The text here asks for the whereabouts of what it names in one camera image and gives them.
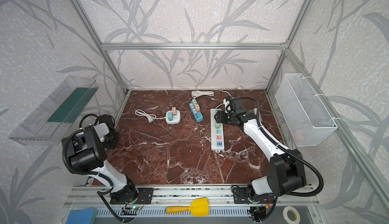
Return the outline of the white long power strip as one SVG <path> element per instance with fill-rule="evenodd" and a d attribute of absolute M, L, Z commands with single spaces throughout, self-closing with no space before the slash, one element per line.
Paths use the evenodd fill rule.
<path fill-rule="evenodd" d="M 224 106 L 224 104 L 221 103 L 215 108 L 210 109 L 211 150 L 215 151 L 216 153 L 220 153 L 225 150 L 223 124 L 220 123 L 220 128 L 215 128 L 216 121 L 214 119 L 215 109 L 220 109 L 225 112 L 221 106 Z"/>

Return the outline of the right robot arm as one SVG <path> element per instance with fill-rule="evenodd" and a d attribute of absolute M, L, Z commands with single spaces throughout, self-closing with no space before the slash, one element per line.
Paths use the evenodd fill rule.
<path fill-rule="evenodd" d="M 215 121 L 238 127 L 259 146 L 269 162 L 266 176 L 247 183 L 247 196 L 250 200 L 256 202 L 265 194 L 276 197 L 283 195 L 311 197 L 321 193 L 324 188 L 322 174 L 303 159 L 299 150 L 289 149 L 265 128 L 261 120 L 259 103 L 255 99 L 230 97 L 225 98 L 223 104 L 225 109 L 215 114 Z M 307 185 L 306 168 L 316 175 L 319 183 L 310 192 L 298 192 L 297 190 Z"/>

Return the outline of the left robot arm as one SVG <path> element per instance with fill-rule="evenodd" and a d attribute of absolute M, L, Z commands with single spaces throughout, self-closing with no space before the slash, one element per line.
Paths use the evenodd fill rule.
<path fill-rule="evenodd" d="M 84 116 L 79 129 L 61 140 L 62 161 L 67 170 L 90 176 L 108 188 L 97 192 L 105 205 L 105 195 L 110 196 L 111 204 L 129 204 L 139 196 L 133 181 L 108 162 L 106 149 L 113 149 L 118 140 L 114 117 L 108 114 Z"/>

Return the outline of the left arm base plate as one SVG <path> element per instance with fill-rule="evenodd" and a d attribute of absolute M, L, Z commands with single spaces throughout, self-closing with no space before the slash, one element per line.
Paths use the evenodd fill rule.
<path fill-rule="evenodd" d="M 110 204 L 113 205 L 149 205 L 152 202 L 154 188 L 137 188 L 138 194 L 132 196 L 119 195 L 117 198 L 110 197 Z"/>

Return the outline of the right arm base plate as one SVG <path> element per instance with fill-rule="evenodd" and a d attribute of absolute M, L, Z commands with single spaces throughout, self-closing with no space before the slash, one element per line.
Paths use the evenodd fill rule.
<path fill-rule="evenodd" d="M 274 203 L 274 196 L 271 194 L 256 194 L 252 187 L 236 186 L 231 187 L 235 204 L 263 204 Z"/>

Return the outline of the blue power strip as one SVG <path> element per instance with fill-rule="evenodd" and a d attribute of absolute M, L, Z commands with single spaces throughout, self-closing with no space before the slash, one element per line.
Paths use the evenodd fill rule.
<path fill-rule="evenodd" d="M 194 90 L 194 91 L 191 92 L 191 96 L 192 96 L 192 99 L 197 99 L 198 97 L 201 97 L 201 96 L 213 97 L 214 96 L 214 92 L 212 92 L 212 91 Z M 197 123 L 202 122 L 204 117 L 203 117 L 203 115 L 202 115 L 202 113 L 200 111 L 199 112 L 196 111 L 195 106 L 192 104 L 192 102 L 189 103 L 189 108 L 190 108 L 190 111 L 192 112 L 196 122 Z"/>

